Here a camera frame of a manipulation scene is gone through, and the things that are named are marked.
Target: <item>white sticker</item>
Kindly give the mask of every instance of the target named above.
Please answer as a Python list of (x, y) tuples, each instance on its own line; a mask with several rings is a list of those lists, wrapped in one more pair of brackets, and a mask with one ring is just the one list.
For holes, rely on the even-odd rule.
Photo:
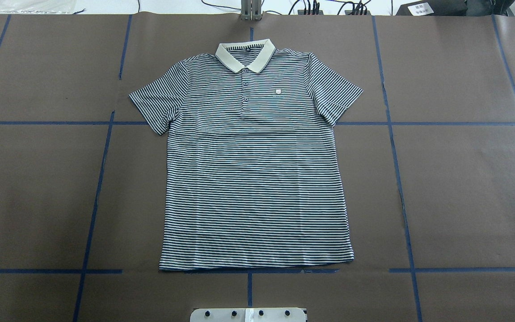
[(408, 6), (409, 11), (413, 16), (424, 16), (425, 14), (435, 13), (428, 2), (423, 4), (415, 4), (414, 6)]

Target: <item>polo shirt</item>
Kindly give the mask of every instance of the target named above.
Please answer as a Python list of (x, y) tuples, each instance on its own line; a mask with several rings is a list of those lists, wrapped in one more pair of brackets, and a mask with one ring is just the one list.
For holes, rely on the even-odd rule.
[(129, 94), (168, 132), (159, 269), (353, 260), (333, 126), (362, 92), (264, 39), (221, 43)]

